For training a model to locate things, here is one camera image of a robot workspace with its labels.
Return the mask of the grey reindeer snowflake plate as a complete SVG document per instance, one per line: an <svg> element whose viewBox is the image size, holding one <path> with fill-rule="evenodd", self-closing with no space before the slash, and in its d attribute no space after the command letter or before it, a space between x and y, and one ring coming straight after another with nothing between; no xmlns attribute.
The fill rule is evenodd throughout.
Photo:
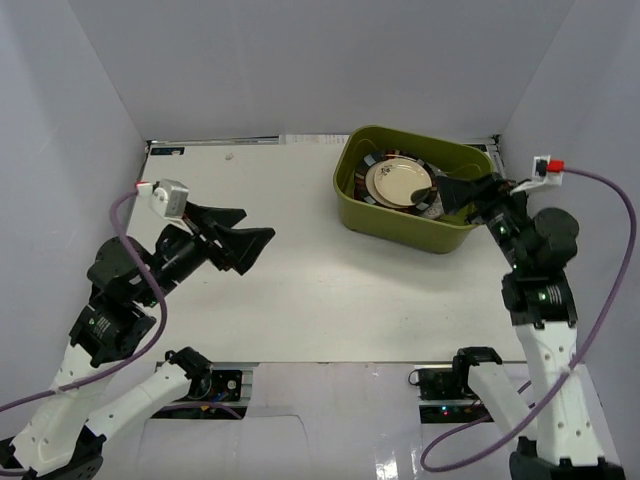
<svg viewBox="0 0 640 480"><path fill-rule="evenodd" d="M437 220L444 215L444 208L440 197L422 213L422 217L430 220Z"/></svg>

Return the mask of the cream plate with dark patch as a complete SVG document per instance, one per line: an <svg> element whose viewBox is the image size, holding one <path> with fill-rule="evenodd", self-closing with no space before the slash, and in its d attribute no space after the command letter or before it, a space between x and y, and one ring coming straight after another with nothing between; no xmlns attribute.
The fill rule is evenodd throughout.
<svg viewBox="0 0 640 480"><path fill-rule="evenodd" d="M431 192L433 181L417 162L394 158L377 162L365 176L370 196L382 206L413 207Z"/></svg>

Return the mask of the black rimmed striped plate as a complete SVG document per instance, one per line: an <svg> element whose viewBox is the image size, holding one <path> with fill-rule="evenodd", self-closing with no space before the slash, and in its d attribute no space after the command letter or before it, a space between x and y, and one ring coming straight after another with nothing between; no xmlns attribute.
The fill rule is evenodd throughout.
<svg viewBox="0 0 640 480"><path fill-rule="evenodd" d="M376 200L374 200L365 187L365 176L369 169L374 166L377 162L382 162L385 160L391 160L394 158L406 159L417 162L419 165L423 166L433 181L433 187L431 192L425 195L421 200L418 201L418 204L413 207L405 207L405 208L391 208L382 206ZM382 150L373 152L371 154L366 155L362 160L359 161L358 165L354 171L354 197L359 199L367 204L380 206L387 209L391 209L394 211L398 211L400 213L407 213L410 215L415 215L422 217L422 213L434 202L437 197L440 197L437 180L439 177L443 176L444 173L432 166L431 164L425 162L423 159L416 157L415 155L402 152L400 150Z"/></svg>

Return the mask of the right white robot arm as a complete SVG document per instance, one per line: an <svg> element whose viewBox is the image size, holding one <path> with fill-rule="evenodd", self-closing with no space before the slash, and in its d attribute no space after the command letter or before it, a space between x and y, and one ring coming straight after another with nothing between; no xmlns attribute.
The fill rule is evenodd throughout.
<svg viewBox="0 0 640 480"><path fill-rule="evenodd" d="M514 479L622 479L597 438L576 367L577 312L565 267L577 254L579 224L568 212L527 211L522 187L488 174L445 177L438 186L446 213L472 209L469 221L487 227L511 271L502 297L523 348L533 402L511 385L493 350L458 351L451 374L461 397L478 397L511 448Z"/></svg>

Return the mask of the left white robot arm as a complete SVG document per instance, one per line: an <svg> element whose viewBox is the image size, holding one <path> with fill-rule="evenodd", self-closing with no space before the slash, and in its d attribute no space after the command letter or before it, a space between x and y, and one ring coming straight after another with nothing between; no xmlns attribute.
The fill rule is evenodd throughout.
<svg viewBox="0 0 640 480"><path fill-rule="evenodd" d="M161 338L168 323L166 298L203 264L243 275L274 238L271 227L241 228L246 213L187 203L149 252L109 215L115 237L98 250L87 276L89 301L69 333L51 386L3 405L41 404L15 436L1 442L1 474L19 479L92 479L104 450L127 427L170 403L199 399L211 387L210 361L191 347L171 352L147 380L97 407L111 379Z"/></svg>

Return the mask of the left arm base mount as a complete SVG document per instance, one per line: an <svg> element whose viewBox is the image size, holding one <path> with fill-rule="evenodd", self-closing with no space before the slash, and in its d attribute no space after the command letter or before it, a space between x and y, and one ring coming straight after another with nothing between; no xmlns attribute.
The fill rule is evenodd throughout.
<svg viewBox="0 0 640 480"><path fill-rule="evenodd" d="M186 407L165 407L153 417L173 420L242 420L246 413L246 406L242 405L242 383L241 370L213 370L211 379L204 381L195 395L175 402L186 404Z"/></svg>

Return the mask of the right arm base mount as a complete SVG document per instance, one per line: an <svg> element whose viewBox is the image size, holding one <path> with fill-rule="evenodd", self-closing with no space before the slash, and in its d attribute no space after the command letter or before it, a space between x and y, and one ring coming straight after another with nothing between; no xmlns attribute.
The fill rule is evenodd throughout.
<svg viewBox="0 0 640 480"><path fill-rule="evenodd" d="M417 389L423 425L493 421L479 397L463 389L451 365L417 366L407 381Z"/></svg>

